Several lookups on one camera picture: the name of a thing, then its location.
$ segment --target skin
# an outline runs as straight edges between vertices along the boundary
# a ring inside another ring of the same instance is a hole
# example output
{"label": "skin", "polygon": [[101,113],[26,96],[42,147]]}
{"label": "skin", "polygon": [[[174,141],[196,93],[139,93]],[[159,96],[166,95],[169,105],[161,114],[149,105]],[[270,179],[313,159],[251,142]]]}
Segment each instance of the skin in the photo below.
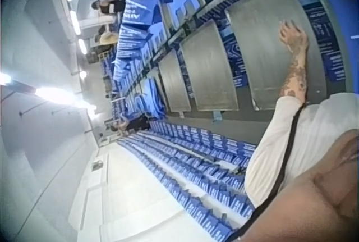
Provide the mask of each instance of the skin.
{"label": "skin", "polygon": [[[280,40],[292,53],[280,96],[306,100],[306,34],[283,22]],[[314,167],[295,178],[249,228],[241,242],[349,242],[359,230],[359,131],[342,134]]]}

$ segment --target bare arm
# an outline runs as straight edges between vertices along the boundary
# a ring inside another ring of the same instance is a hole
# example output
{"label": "bare arm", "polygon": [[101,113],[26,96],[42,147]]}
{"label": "bare arm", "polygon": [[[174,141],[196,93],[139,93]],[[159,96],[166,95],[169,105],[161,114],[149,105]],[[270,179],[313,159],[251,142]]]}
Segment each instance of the bare arm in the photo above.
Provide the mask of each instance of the bare arm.
{"label": "bare arm", "polygon": [[280,96],[296,97],[302,103],[306,102],[307,77],[306,53],[308,49],[307,35],[293,21],[282,23],[279,33],[280,40],[292,53],[288,76],[280,90]]}

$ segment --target bag strap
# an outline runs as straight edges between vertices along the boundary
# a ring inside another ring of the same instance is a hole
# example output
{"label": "bag strap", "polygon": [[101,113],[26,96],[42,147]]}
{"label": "bag strap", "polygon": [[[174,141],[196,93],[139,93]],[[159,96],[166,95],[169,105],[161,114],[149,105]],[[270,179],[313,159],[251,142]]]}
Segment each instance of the bag strap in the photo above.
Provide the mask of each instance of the bag strap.
{"label": "bag strap", "polygon": [[248,221],[241,228],[239,228],[236,232],[234,232],[232,235],[230,235],[229,238],[225,242],[232,242],[232,241],[236,240],[237,238],[243,236],[245,234],[245,232],[252,226],[252,224],[260,217],[260,215],[262,215],[262,213],[268,208],[268,206],[271,204],[273,199],[277,196],[279,188],[280,188],[281,184],[283,183],[284,177],[286,175],[286,167],[287,167],[287,163],[288,163],[289,157],[290,157],[292,149],[293,149],[294,138],[296,136],[296,130],[297,130],[297,125],[298,125],[298,121],[299,121],[299,116],[305,107],[306,107],[306,104],[304,103],[299,108],[299,110],[297,111],[295,116],[293,117],[291,131],[289,132],[288,143],[287,143],[286,151],[284,152],[282,166],[280,167],[278,177],[277,177],[277,179],[274,183],[274,186],[273,186],[272,190],[270,191],[267,199],[253,211],[253,213],[252,213],[251,217],[248,219]]}

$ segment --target tattoo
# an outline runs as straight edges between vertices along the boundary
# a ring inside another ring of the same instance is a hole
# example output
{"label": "tattoo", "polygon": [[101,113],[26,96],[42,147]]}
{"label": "tattoo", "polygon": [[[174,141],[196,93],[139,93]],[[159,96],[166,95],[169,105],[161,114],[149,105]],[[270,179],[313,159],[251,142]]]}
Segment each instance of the tattoo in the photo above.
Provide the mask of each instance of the tattoo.
{"label": "tattoo", "polygon": [[305,98],[305,93],[307,89],[306,81],[306,70],[303,61],[300,58],[302,52],[302,42],[301,37],[292,40],[288,46],[292,51],[292,61],[289,66],[289,74],[280,90],[280,96],[292,96]]}

